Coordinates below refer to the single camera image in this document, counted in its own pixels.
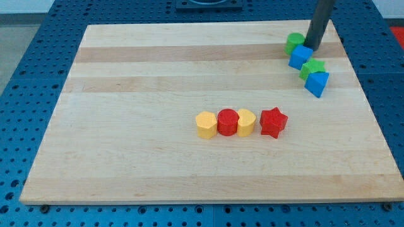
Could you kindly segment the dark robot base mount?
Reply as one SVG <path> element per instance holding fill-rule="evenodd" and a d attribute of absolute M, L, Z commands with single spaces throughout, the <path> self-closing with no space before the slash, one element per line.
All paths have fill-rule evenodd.
<path fill-rule="evenodd" d="M 243 0 L 175 0 L 177 11 L 243 8 Z"/>

